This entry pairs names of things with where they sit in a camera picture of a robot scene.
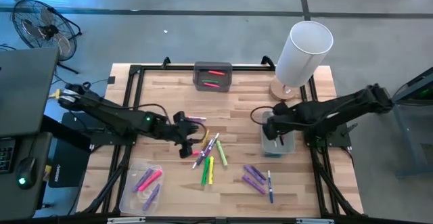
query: black desk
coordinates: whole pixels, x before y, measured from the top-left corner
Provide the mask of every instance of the black desk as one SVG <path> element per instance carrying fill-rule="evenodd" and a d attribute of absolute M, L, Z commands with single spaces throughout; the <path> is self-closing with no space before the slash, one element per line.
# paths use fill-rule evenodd
<path fill-rule="evenodd" d="M 36 158 L 37 180 L 35 186 L 23 190 L 18 187 L 15 173 L 0 174 L 0 221 L 31 218 L 35 214 L 41 187 L 43 173 L 47 164 L 49 146 L 53 135 L 51 133 L 39 133 L 33 146 L 33 157 Z M 34 136 L 23 136 L 17 139 L 16 147 L 19 147 L 15 163 L 28 156 Z"/>
<path fill-rule="evenodd" d="M 90 152 L 88 137 L 43 114 L 58 53 L 58 48 L 0 52 L 0 137 L 16 138 L 19 147 L 13 159 L 14 171 L 0 175 L 0 220 L 34 215 L 45 192 L 42 178 L 52 137 Z M 17 163 L 28 156 L 33 135 L 38 135 L 32 153 L 37 159 L 38 180 L 32 188 L 22 190 L 16 184 L 15 170 Z"/>

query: fan grille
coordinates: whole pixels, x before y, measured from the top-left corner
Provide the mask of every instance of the fan grille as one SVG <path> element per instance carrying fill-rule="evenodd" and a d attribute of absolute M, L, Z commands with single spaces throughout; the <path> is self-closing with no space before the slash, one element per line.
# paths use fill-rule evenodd
<path fill-rule="evenodd" d="M 21 39 L 30 47 L 58 47 L 58 42 L 50 38 L 48 40 L 40 37 L 36 38 L 30 34 L 28 34 L 22 26 L 22 23 L 25 20 L 28 20 L 32 23 L 33 26 L 36 27 L 44 27 L 47 26 L 46 23 L 41 18 L 41 10 L 48 9 L 51 15 L 53 16 L 51 24 L 56 26 L 58 32 L 65 36 L 69 42 L 71 47 L 71 52 L 67 54 L 60 54 L 59 60 L 66 61 L 69 60 L 76 51 L 76 37 L 74 30 L 67 20 L 62 18 L 59 13 L 52 8 L 51 6 L 42 3 L 40 1 L 34 0 L 22 0 L 16 3 L 14 12 L 12 13 L 12 22 L 14 23 L 16 32 L 20 35 Z"/>

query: wooden lamp base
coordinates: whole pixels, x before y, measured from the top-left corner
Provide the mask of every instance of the wooden lamp base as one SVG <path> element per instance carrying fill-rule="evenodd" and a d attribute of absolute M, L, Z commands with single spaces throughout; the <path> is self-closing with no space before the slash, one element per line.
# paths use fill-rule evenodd
<path fill-rule="evenodd" d="M 279 101 L 292 99 L 296 94 L 295 91 L 295 88 L 283 85 L 276 77 L 269 85 L 269 94 L 271 94 L 274 99 Z"/>

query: red marker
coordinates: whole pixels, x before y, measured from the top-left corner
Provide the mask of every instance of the red marker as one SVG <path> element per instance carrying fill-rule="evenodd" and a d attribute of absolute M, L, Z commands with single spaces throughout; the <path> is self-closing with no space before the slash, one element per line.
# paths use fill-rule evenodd
<path fill-rule="evenodd" d="M 214 84 L 210 84 L 210 83 L 203 83 L 203 85 L 206 85 L 208 87 L 219 88 L 219 85 L 214 85 Z"/>
<path fill-rule="evenodd" d="M 213 71 L 213 70 L 209 70 L 209 73 L 210 73 L 210 74 L 215 74 L 215 75 L 221 75 L 221 76 L 224 76 L 224 75 L 225 75 L 224 72 L 217 72 L 217 71 Z"/>
<path fill-rule="evenodd" d="M 148 180 L 146 180 L 143 185 L 138 188 L 138 191 L 142 192 L 145 190 L 155 179 L 159 178 L 162 175 L 161 170 L 157 170 L 155 174 L 153 174 Z"/>

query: keyboard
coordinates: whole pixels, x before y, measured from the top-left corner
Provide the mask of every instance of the keyboard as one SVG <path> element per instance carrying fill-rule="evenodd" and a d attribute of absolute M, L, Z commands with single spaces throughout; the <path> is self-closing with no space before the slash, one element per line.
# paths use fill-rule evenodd
<path fill-rule="evenodd" d="M 12 172 L 15 139 L 0 139 L 0 174 Z"/>

